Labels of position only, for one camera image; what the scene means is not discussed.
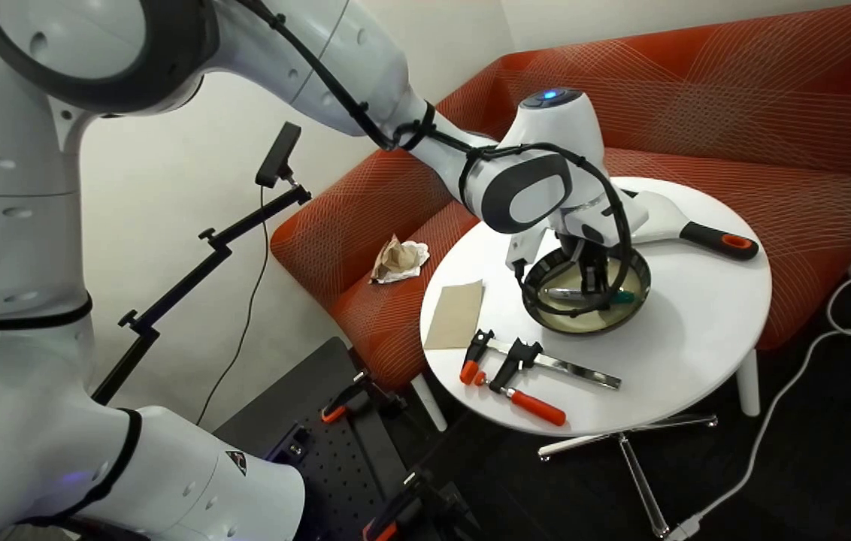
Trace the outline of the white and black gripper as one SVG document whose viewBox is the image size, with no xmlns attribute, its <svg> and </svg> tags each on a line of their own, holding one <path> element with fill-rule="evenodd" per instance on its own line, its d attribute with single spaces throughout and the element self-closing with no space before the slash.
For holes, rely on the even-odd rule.
<svg viewBox="0 0 851 541">
<path fill-rule="evenodd" d="M 623 243 L 623 235 L 633 235 L 648 220 L 648 210 L 638 204 L 632 194 L 620 191 L 616 199 L 595 199 L 592 204 L 562 208 L 551 217 L 551 230 L 562 243 L 595 243 L 587 256 L 587 278 L 583 259 L 573 252 L 569 268 L 569 289 L 583 294 L 607 291 L 607 250 Z"/>
</svg>

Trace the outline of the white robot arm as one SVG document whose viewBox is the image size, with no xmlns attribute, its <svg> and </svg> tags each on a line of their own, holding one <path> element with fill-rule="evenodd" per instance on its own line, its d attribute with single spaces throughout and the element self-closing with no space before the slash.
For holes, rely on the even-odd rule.
<svg viewBox="0 0 851 541">
<path fill-rule="evenodd" d="M 101 522 L 148 541 L 292 541 L 297 469 L 163 407 L 119 410 L 94 377 L 94 286 L 130 225 L 94 217 L 84 137 L 181 108 L 211 71 L 403 151 L 503 235 L 551 228 L 572 259 L 625 256 L 643 208 L 604 170 L 592 103 L 556 91 L 503 137 L 455 126 L 408 83 L 358 0 L 0 0 L 0 536 Z"/>
</svg>

